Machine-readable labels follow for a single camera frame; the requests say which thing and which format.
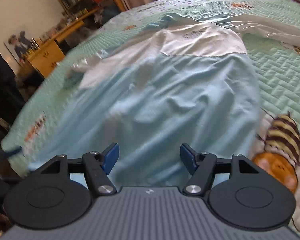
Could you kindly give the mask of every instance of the beige wall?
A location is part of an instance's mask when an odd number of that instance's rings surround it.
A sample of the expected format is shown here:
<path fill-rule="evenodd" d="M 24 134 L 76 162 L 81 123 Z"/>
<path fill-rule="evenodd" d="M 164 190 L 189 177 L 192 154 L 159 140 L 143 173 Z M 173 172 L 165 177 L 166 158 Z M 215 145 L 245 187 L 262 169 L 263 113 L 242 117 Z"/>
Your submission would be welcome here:
<path fill-rule="evenodd" d="M 58 0 L 0 0 L 0 53 L 15 72 L 19 65 L 3 44 L 4 39 L 23 25 L 39 37 L 60 21 L 61 12 Z"/>

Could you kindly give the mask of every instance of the wooden drawer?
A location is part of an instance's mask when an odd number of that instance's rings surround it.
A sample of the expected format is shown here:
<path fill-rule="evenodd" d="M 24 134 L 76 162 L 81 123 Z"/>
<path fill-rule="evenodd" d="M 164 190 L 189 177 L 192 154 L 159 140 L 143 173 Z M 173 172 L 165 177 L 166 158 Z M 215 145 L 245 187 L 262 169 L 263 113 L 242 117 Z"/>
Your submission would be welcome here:
<path fill-rule="evenodd" d="M 57 62 L 63 60 L 64 57 L 65 55 L 59 46 L 53 41 L 38 55 L 32 58 L 30 63 L 46 78 L 57 66 Z"/>

